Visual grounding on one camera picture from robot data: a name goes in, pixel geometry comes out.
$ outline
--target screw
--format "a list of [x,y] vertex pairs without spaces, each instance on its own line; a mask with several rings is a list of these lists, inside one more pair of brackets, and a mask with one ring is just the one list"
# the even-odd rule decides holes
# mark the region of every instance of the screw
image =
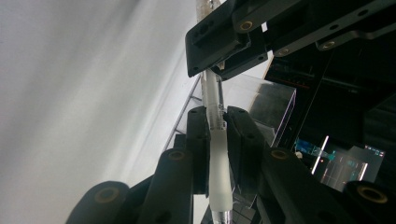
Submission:
[[388,196],[378,189],[360,185],[357,188],[359,195],[372,203],[387,203]]
[[331,48],[332,46],[334,46],[334,44],[335,44],[334,41],[326,42],[326,43],[322,46],[322,49],[329,49],[329,48]]
[[107,187],[96,192],[94,199],[97,203],[110,203],[115,200],[120,194],[119,189],[114,187]]
[[289,49],[282,49],[278,54],[279,56],[285,56],[289,53]]
[[184,158],[184,153],[181,151],[174,151],[174,152],[169,153],[168,157],[172,161],[179,161]]
[[251,21],[244,21],[244,23],[242,23],[242,25],[240,26],[241,30],[248,30],[253,26],[253,22]]
[[273,150],[271,151],[271,156],[279,160],[285,160],[288,158],[288,154],[281,150]]
[[218,68],[220,69],[220,71],[224,70],[225,68],[225,61],[222,61],[221,63],[217,64]]

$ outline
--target gray surface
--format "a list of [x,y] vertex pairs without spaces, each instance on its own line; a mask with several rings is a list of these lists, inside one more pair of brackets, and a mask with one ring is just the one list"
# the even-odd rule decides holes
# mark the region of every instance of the gray surface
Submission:
[[0,1],[0,223],[151,175],[191,90],[194,1]]

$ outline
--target transparent plastic panel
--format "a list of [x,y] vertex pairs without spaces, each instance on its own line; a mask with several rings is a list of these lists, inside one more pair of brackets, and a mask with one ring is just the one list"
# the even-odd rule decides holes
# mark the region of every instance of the transparent plastic panel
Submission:
[[239,75],[223,82],[223,95],[225,106],[248,111],[267,143],[277,146],[294,108],[294,88]]

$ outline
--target black mechanical part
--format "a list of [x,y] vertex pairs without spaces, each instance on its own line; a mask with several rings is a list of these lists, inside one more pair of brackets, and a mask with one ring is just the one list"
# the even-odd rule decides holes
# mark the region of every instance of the black mechanical part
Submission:
[[271,49],[284,57],[395,4],[376,1],[306,1],[294,13],[267,22]]
[[186,149],[193,154],[193,190],[194,194],[208,193],[209,174],[209,126],[206,108],[195,107],[189,111],[187,121]]
[[226,1],[187,32],[189,77],[248,47],[248,35],[233,29],[231,16],[236,5],[235,0]]
[[186,148],[186,134],[176,134],[173,148]]
[[255,30],[249,32],[248,35],[250,38],[248,48],[228,58],[225,61],[224,69],[220,70],[217,66],[211,68],[223,81],[235,77],[249,68],[268,60],[262,28],[257,27]]
[[396,196],[394,192],[367,181],[346,184],[344,195],[356,204],[346,207],[361,223],[389,223],[394,219]]
[[128,195],[117,215],[117,224],[136,223],[149,192],[152,176],[129,189]]
[[262,223],[283,224],[285,223],[285,214],[282,208],[275,200],[267,200],[262,197],[257,198],[257,207],[262,218]]
[[81,198],[66,223],[115,223],[128,189],[127,185],[115,181],[94,186]]
[[[356,27],[371,33],[391,24],[394,9],[392,12],[389,9],[392,8],[394,6],[365,18]],[[387,155],[375,183],[393,190],[396,190],[393,181],[396,178],[395,39],[396,32],[392,31],[372,40],[356,38],[333,48],[332,62],[300,131],[300,138],[317,142],[317,146],[329,135],[385,150]],[[296,104],[279,144],[281,147],[289,143],[298,115],[304,111],[304,102],[315,87],[313,71],[324,64],[320,61],[321,53],[324,52],[318,51],[316,45],[310,45],[288,56],[274,58],[266,75],[267,80],[297,88]]]
[[[381,35],[386,35],[396,30],[396,17],[394,16],[395,11],[396,5],[388,7],[381,11],[381,13],[367,17],[356,24],[348,26],[333,35],[329,35],[324,39],[319,40],[317,42],[317,48],[321,51],[329,50],[341,46],[353,39],[360,38],[373,40],[379,38]],[[361,16],[365,15],[367,12],[368,9],[363,10],[361,12]]]
[[236,190],[242,197],[252,198],[257,194],[264,138],[246,110],[228,106],[225,118],[229,158]]
[[192,223],[192,194],[192,153],[179,148],[166,150],[137,223]]
[[284,223],[355,223],[290,151],[266,147],[262,151],[261,171],[269,187],[260,189],[262,200],[279,204],[281,211],[276,212],[284,214]]
[[301,0],[249,0],[233,12],[233,29],[248,33],[273,17],[295,6]]
[[[285,57],[315,43],[325,50],[342,46],[351,38],[378,38],[395,30],[394,18],[388,14],[395,3],[393,0],[229,0],[187,33],[189,76],[212,68],[226,80],[264,62],[263,55],[269,50],[276,57]],[[377,29],[361,31],[361,27],[370,27],[377,18],[384,17]],[[252,32],[265,21],[268,31],[260,42],[252,43]],[[265,48],[259,47],[257,51],[252,49],[254,46]],[[219,70],[216,65],[223,61],[225,69]]]

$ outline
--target black metal frame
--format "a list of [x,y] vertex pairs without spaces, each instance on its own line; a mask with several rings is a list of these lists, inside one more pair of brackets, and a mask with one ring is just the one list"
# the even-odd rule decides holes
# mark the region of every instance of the black metal frame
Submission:
[[[228,0],[186,34],[189,76],[212,68],[223,80],[315,44],[334,49],[353,38],[395,30],[394,0]],[[261,25],[268,30],[262,34]],[[220,70],[217,64],[225,61]]]

